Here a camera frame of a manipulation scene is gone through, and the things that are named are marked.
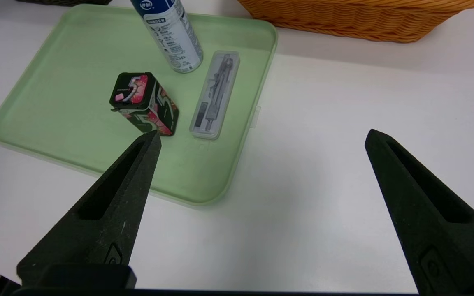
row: green plastic tray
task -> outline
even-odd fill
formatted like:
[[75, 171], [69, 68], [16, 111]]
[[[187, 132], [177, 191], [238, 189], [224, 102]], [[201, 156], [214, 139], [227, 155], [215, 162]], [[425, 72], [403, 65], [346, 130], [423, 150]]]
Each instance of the green plastic tray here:
[[[277, 45], [277, 31], [255, 19], [190, 15], [204, 50], [192, 73], [173, 71], [130, 8], [78, 5], [54, 28], [0, 107], [0, 143], [102, 174], [140, 135], [109, 96], [119, 73], [152, 72], [179, 108], [172, 137], [162, 137], [151, 189], [201, 205], [228, 189]], [[241, 64], [217, 140], [188, 130], [215, 51]]]

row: clear plastic case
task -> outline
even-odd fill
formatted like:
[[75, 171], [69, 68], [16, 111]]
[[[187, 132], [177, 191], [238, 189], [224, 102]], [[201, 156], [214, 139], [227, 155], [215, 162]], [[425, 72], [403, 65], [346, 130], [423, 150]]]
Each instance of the clear plastic case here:
[[216, 51], [207, 71], [199, 103], [193, 113], [193, 136], [215, 140], [222, 128], [233, 83], [239, 69], [239, 53]]

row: white label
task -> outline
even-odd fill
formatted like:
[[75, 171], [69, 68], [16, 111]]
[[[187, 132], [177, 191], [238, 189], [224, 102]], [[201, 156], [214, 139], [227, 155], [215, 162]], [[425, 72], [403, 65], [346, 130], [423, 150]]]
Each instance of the white label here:
[[202, 50], [179, 0], [163, 13], [145, 14], [144, 22], [172, 68], [187, 73], [202, 62]]

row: table surface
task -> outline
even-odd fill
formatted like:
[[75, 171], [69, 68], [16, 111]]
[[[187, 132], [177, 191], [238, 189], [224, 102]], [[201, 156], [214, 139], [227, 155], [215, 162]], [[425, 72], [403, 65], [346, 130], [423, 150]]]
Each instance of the table surface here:
[[[183, 2], [249, 17], [235, 0]], [[0, 105], [66, 10], [0, 0]], [[392, 135], [474, 208], [474, 9], [414, 44], [279, 29], [258, 106], [226, 197], [149, 196], [137, 287], [416, 292], [363, 143]], [[0, 274], [19, 281], [17, 262], [95, 181], [0, 146]]]

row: wicker basket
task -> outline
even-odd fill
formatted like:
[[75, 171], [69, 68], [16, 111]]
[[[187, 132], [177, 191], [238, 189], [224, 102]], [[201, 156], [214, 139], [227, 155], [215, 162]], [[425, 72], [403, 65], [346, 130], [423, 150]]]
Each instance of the wicker basket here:
[[474, 0], [239, 0], [275, 26], [373, 41], [415, 42]]

